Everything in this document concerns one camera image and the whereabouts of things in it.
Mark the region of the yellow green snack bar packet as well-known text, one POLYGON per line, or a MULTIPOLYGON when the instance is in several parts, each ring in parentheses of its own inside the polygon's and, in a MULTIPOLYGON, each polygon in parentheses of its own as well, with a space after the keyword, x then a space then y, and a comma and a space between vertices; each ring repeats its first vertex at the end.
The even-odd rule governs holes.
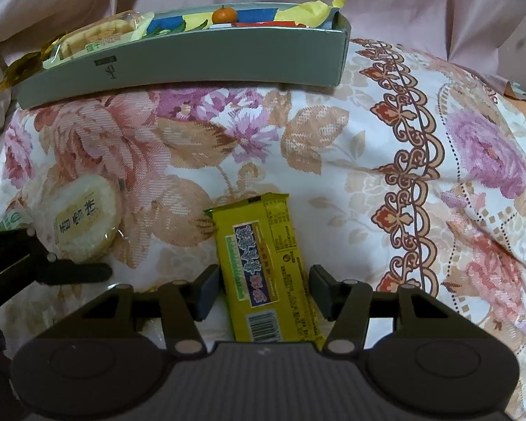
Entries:
POLYGON ((308 275, 291 223, 289 196, 265 193, 205 211, 232 329, 239 342, 312 342, 322 347, 308 275))

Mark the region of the yellow foil snack packet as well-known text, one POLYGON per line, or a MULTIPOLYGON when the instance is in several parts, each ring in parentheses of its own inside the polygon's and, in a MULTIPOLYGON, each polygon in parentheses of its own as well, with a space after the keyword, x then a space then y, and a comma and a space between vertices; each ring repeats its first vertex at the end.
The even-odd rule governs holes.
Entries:
POLYGON ((1 78, 0 90, 4 91, 12 88, 39 72, 42 69, 43 62, 49 58, 51 52, 56 48, 56 45, 64 35, 65 33, 61 33, 51 38, 45 42, 38 51, 28 52, 10 64, 5 69, 4 76, 1 78))

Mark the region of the red spicy snack packet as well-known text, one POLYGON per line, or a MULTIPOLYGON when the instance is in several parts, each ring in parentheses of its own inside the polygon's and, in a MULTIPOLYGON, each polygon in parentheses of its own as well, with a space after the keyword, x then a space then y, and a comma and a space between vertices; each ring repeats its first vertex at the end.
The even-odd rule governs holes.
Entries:
POLYGON ((262 22, 235 22, 234 28, 307 28, 305 24, 298 24, 295 21, 262 21, 262 22))

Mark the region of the small orange tangerine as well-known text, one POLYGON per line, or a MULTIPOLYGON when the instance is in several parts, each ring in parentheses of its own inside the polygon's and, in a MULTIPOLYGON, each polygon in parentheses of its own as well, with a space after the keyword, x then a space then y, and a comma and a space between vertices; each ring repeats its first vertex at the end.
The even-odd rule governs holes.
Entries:
POLYGON ((238 20, 237 11, 232 7, 221 6, 212 13, 212 24, 235 24, 238 20))

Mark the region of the round white rice cake packet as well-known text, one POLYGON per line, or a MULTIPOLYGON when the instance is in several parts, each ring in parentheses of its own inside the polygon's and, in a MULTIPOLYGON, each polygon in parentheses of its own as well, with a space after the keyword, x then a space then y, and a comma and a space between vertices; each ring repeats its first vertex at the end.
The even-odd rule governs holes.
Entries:
POLYGON ((43 205, 45 229, 54 253, 63 260, 99 260, 119 233, 120 191, 103 176, 82 175, 49 195, 43 205))

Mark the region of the floral quilted bedspread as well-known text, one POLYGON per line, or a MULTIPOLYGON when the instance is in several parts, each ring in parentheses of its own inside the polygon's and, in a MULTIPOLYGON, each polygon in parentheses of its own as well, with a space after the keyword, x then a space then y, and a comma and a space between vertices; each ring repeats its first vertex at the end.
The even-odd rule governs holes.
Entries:
POLYGON ((119 182, 118 282, 149 290, 215 258, 205 211, 289 195, 307 265, 415 285, 513 351, 526 420, 526 116, 431 55, 355 39, 334 89, 166 85, 22 110, 0 151, 0 218, 69 181, 119 182))

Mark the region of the grey cardboard snack box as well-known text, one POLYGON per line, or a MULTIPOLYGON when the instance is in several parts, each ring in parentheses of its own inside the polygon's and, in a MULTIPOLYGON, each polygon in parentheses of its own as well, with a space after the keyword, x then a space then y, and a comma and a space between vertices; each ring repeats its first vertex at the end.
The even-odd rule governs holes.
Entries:
MULTIPOLYGON (((291 3, 236 3, 234 9, 291 3)), ((216 5, 155 12, 155 17, 212 12, 216 5)), ((210 28, 180 32, 96 51, 42 69, 14 90, 24 109, 128 87, 189 82, 339 85, 348 55, 351 23, 339 11, 331 29, 210 28)))

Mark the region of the sandwich biscuit packet in box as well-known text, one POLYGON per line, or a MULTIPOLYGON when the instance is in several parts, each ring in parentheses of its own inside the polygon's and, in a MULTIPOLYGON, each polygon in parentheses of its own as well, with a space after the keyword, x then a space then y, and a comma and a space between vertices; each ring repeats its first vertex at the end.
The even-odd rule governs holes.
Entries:
POLYGON ((43 68, 57 67, 96 51, 137 41, 145 35, 154 16, 154 12, 120 12, 67 33, 53 44, 43 68))

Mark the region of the yellow blue snack bag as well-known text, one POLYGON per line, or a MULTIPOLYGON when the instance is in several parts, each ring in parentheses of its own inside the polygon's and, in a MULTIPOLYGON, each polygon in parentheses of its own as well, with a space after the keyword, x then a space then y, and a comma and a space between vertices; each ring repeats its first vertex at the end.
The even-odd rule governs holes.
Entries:
MULTIPOLYGON (((238 22, 295 21, 298 24, 305 24, 308 28, 331 29, 334 17, 345 5, 346 0, 331 0, 331 4, 326 4, 321 0, 313 0, 287 9, 265 7, 235 10, 237 11, 238 22)), ((213 12, 155 17, 147 28, 144 37, 203 31, 203 29, 210 28, 233 28, 232 24, 213 25, 213 12)))

